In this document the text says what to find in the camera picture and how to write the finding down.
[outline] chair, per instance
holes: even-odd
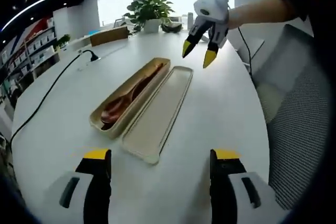
[[[331,88],[316,56],[313,38],[286,25],[254,75],[269,138],[269,185],[283,209],[309,185],[328,136]]]

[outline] human arm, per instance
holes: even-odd
[[[229,10],[229,29],[243,24],[278,23],[299,16],[289,0],[259,0]]]

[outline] small plant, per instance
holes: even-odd
[[[64,46],[64,44],[66,42],[69,42],[70,41],[70,35],[69,34],[65,34],[63,37],[61,37],[55,44],[54,44],[54,48],[57,48],[57,47],[62,47]]]
[[[135,24],[134,31],[138,32],[150,19],[160,19],[162,23],[169,23],[168,16],[170,12],[174,12],[169,4],[172,2],[167,0],[136,0],[127,7],[133,14],[125,13],[124,17],[130,18]]]

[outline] oval table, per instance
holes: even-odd
[[[112,149],[109,223],[210,223],[209,154],[236,150],[247,171],[268,181],[269,147],[257,92],[235,49],[226,42],[202,68],[207,44],[182,59],[187,33],[139,34],[93,47],[59,79],[34,118],[13,141],[13,161],[28,208],[39,216],[45,190],[75,170],[84,153]],[[41,75],[18,99],[13,132],[31,115],[74,52]],[[90,113],[153,57],[194,70],[181,110],[157,165],[123,151],[121,140],[101,135]]]

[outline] black cable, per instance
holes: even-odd
[[[37,111],[40,109],[42,103],[44,102],[44,100],[46,99],[47,95],[49,95],[50,91],[52,90],[52,88],[55,86],[56,82],[58,81],[58,79],[61,77],[61,75],[65,72],[65,70],[67,70],[67,68],[75,61],[79,58],[79,56],[81,56],[82,54],[84,54],[85,52],[90,52],[92,54],[91,56],[91,61],[95,61],[98,60],[98,56],[92,52],[91,50],[84,50],[82,53],[80,53],[79,55],[77,55],[75,57],[75,59],[73,59],[64,69],[63,71],[58,75],[58,77],[56,78],[56,80],[53,82],[53,84],[51,85],[51,87],[49,88],[49,90],[47,91],[47,93],[45,94],[45,96],[42,98],[40,104],[38,105],[38,107],[36,108],[36,110],[32,113],[32,115],[16,130],[16,132],[13,134],[13,136],[10,138],[11,140],[9,140],[9,150],[11,153],[13,153],[12,151],[12,142],[14,137],[16,136],[16,134],[24,127],[26,126],[26,124],[34,117],[34,115],[37,113]]]
[[[242,38],[242,40],[243,40],[243,42],[244,42],[244,44],[245,44],[245,46],[246,46],[246,48],[247,48],[247,51],[248,51],[248,59],[249,59],[249,64],[250,64],[250,71],[249,71],[249,74],[250,74],[250,76],[251,76],[251,79],[253,80],[253,78],[252,78],[252,58],[251,58],[251,51],[250,51],[250,48],[248,47],[248,45],[247,45],[247,43],[246,43],[246,40],[245,40],[245,38],[244,38],[244,36],[243,36],[242,31],[240,30],[240,27],[238,27],[238,31],[239,31],[240,36],[241,36],[241,38]]]

